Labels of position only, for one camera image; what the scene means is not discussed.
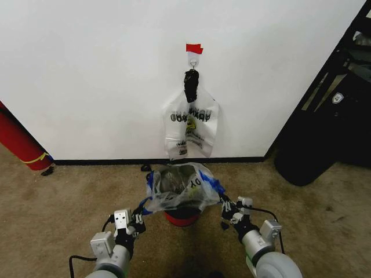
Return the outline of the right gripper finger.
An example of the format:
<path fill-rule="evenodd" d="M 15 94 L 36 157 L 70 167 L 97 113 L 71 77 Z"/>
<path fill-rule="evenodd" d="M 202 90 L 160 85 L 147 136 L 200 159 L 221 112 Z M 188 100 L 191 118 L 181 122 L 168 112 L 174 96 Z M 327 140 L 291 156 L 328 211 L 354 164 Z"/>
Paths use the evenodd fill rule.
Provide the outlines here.
<path fill-rule="evenodd" d="M 238 209 L 236 207 L 236 204 L 230 200 L 230 198 L 223 194 L 219 194 L 220 202 L 222 204 L 222 215 L 234 215 L 238 212 Z"/>
<path fill-rule="evenodd" d="M 221 226 L 223 231 L 226 231 L 231 226 L 235 225 L 235 220 L 234 220 L 234 215 L 235 214 L 236 214 L 236 212 L 233 212 L 233 211 L 228 211 L 228 212 L 223 211 L 222 212 L 220 226 Z"/>

